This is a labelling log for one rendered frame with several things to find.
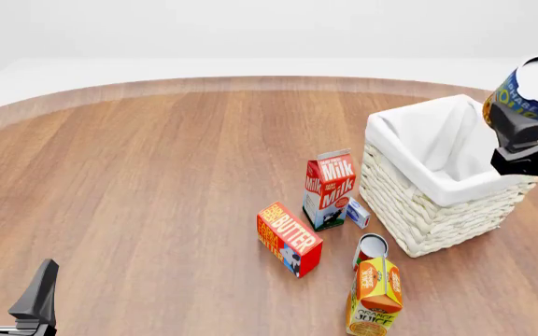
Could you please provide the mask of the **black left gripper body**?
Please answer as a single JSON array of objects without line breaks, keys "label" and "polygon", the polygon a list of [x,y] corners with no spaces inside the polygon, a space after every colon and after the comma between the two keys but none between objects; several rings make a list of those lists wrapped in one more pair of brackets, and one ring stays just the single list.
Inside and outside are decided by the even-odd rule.
[{"label": "black left gripper body", "polygon": [[0,327],[0,336],[56,336],[57,329],[48,324],[39,324],[35,329]]}]

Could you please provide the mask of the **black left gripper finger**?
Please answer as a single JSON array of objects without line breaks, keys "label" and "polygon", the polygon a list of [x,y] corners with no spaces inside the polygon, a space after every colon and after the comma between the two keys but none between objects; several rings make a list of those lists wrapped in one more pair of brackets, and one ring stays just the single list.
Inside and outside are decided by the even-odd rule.
[{"label": "black left gripper finger", "polygon": [[17,329],[36,329],[40,325],[56,327],[55,286],[59,265],[44,259],[30,285],[8,310],[16,318]]}]

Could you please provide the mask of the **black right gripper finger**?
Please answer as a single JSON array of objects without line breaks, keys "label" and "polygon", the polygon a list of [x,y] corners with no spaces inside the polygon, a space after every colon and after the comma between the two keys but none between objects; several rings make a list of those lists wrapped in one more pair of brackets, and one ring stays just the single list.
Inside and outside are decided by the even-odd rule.
[{"label": "black right gripper finger", "polygon": [[493,103],[489,111],[489,124],[500,147],[509,153],[518,153],[538,145],[538,120],[530,119],[501,103]]}]

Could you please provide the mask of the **alphabet soup can blue label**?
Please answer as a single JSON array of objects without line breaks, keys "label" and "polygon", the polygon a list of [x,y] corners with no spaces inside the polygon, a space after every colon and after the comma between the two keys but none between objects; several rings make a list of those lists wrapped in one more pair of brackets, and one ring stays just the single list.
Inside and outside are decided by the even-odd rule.
[{"label": "alphabet soup can blue label", "polygon": [[538,120],[538,56],[518,66],[485,101],[483,117],[487,125],[492,124],[490,111],[495,103],[522,117]]}]

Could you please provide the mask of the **white cloth basket liner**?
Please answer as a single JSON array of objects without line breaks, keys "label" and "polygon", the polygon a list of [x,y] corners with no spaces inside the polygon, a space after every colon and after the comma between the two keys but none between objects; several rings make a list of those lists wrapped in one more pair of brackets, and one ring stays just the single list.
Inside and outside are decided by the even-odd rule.
[{"label": "white cloth basket liner", "polygon": [[440,206],[466,203],[520,183],[490,164],[496,133],[482,104],[458,94],[371,114],[365,139],[405,178]]}]

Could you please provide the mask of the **white woven basket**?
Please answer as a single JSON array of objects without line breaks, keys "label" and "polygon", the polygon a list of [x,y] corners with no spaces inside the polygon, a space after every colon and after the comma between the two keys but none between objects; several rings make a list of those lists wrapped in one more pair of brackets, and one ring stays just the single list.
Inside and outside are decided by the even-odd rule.
[{"label": "white woven basket", "polygon": [[360,195],[400,248],[415,258],[497,229],[538,183],[538,177],[530,178],[485,198],[440,206],[365,139]]}]

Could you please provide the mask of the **small blue white box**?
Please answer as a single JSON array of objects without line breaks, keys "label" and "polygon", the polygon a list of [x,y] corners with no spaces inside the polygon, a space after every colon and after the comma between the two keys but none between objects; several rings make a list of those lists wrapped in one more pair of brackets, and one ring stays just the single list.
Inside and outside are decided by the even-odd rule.
[{"label": "small blue white box", "polygon": [[350,198],[347,206],[347,217],[360,229],[366,229],[370,221],[370,212],[364,209],[354,198]]}]

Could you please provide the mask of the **red labelled tin can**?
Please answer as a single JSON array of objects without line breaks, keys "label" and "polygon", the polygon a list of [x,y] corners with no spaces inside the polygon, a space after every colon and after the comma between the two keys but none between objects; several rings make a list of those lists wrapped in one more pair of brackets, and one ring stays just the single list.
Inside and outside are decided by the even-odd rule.
[{"label": "red labelled tin can", "polygon": [[357,245],[353,260],[353,271],[357,271],[361,262],[368,259],[379,257],[387,257],[389,253],[389,245],[387,241],[379,234],[367,233],[364,234]]}]

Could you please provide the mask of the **red white milk carton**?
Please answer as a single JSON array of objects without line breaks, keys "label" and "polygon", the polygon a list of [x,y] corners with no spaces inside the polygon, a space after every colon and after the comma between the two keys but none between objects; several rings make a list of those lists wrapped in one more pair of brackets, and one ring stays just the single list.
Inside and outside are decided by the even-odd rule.
[{"label": "red white milk carton", "polygon": [[314,231],[340,226],[356,182],[350,150],[335,150],[307,162],[303,211]]}]

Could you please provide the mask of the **orange juice carton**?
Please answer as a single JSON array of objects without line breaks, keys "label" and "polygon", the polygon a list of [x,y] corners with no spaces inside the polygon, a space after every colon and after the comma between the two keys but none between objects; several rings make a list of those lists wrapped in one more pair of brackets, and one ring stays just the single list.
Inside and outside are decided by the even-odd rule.
[{"label": "orange juice carton", "polygon": [[384,257],[360,262],[347,297],[347,334],[386,336],[403,307],[399,269]]}]

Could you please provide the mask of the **red orange butter box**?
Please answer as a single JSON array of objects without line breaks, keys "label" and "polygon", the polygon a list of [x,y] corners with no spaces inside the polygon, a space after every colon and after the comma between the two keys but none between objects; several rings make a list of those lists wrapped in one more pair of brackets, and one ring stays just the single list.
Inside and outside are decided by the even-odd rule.
[{"label": "red orange butter box", "polygon": [[281,202],[259,212],[257,232],[261,243],[297,278],[319,265],[323,240]]}]

